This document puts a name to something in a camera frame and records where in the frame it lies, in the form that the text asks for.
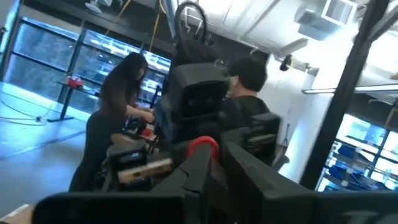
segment concrete floor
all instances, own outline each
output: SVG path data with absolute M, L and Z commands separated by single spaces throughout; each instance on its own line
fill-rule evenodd
M 26 114 L 38 116 L 48 110 L 4 93 L 0 93 L 0 98 Z M 0 117 L 31 118 L 10 107 L 0 102 Z M 49 117 L 58 115 L 55 111 L 48 114 Z M 0 118 L 0 133 L 0 217 L 22 204 L 35 204 L 68 189 L 83 155 L 84 119 L 37 123 Z

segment man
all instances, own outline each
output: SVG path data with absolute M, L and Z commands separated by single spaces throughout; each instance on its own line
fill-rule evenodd
M 263 63 L 250 57 L 241 58 L 230 64 L 227 73 L 231 86 L 229 98 L 221 105 L 224 131 L 247 127 L 252 116 L 269 112 L 267 105 L 257 97 L 267 80 Z

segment ceiling light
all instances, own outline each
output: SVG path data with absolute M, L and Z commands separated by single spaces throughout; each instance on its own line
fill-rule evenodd
M 310 90 L 302 90 L 302 93 L 306 95 L 312 94 L 322 94 L 322 93 L 334 93 L 336 88 L 327 88 L 327 89 L 310 89 Z M 392 92 L 398 91 L 398 84 L 390 84 L 390 85 L 373 85 L 373 86 L 358 86 L 355 87 L 355 93 L 382 93 L 382 92 Z

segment woman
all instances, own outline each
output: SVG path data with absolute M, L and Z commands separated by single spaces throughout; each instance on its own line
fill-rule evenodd
M 151 111 L 135 108 L 146 68 L 144 56 L 131 53 L 106 77 L 101 87 L 101 106 L 87 121 L 83 159 L 72 178 L 69 191 L 93 190 L 96 173 L 106 158 L 106 150 L 128 117 L 138 116 L 148 123 L 154 121 Z

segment black shirt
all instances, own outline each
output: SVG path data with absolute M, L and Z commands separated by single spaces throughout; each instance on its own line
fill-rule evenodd
M 267 105 L 255 96 L 227 98 L 221 105 L 223 131 L 248 127 L 251 117 L 270 112 Z

